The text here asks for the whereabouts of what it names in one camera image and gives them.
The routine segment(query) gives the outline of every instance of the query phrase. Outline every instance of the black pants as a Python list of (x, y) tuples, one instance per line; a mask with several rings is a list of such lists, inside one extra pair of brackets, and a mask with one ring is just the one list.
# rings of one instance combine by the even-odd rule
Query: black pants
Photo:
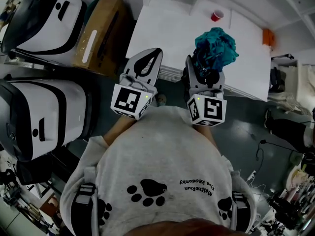
[(306, 126), (291, 120), (269, 118), (266, 126), (273, 135), (288, 141), (298, 152), (305, 153), (309, 151), (304, 145), (304, 131)]

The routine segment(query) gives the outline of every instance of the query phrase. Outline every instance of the white tabletop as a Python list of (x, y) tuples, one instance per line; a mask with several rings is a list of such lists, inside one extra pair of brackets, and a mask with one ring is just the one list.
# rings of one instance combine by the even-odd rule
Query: white tabletop
[[(224, 18), (218, 22), (210, 19), (215, 9), (224, 12)], [(159, 47), (163, 50), (162, 65), (183, 70), (187, 55), (192, 55), (195, 49), (194, 40), (212, 27), (221, 27), (232, 36), (240, 55), (234, 63), (223, 68), (225, 87), (266, 101), (271, 62), (269, 47), (262, 45), (262, 29), (239, 13), (209, 0), (201, 0), (192, 15), (144, 6), (126, 57)]]

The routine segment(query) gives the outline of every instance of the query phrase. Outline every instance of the white cube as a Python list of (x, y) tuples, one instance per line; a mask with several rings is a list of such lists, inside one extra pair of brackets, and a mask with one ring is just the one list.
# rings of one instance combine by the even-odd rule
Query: white cube
[(110, 108), (117, 114), (139, 120), (152, 102), (149, 92), (115, 84)]
[(193, 124), (216, 126), (225, 121), (226, 100), (194, 94), (187, 106)]

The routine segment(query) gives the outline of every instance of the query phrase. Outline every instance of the orange object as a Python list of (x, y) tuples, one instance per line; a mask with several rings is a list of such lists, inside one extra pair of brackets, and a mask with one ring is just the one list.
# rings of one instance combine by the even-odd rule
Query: orange object
[(271, 47), (275, 46), (275, 35), (271, 30), (269, 29), (262, 30), (262, 44), (269, 45)]

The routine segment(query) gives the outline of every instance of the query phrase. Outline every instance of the crumpled teal fabric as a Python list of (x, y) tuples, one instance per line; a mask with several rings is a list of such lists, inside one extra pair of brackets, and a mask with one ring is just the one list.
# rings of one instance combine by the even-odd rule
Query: crumpled teal fabric
[(195, 39), (193, 64), (206, 77), (210, 70), (222, 72), (224, 66), (234, 62), (236, 53), (235, 40), (222, 28), (215, 27)]

